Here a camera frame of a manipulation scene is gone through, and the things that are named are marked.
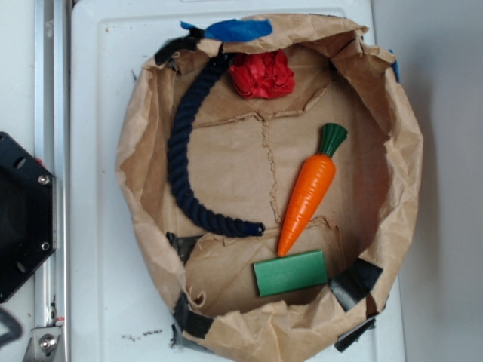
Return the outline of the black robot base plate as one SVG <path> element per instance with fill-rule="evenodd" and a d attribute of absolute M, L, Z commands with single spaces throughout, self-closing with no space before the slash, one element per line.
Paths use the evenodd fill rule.
<path fill-rule="evenodd" d="M 54 176 L 1 133 L 1 302 L 54 251 Z"/>

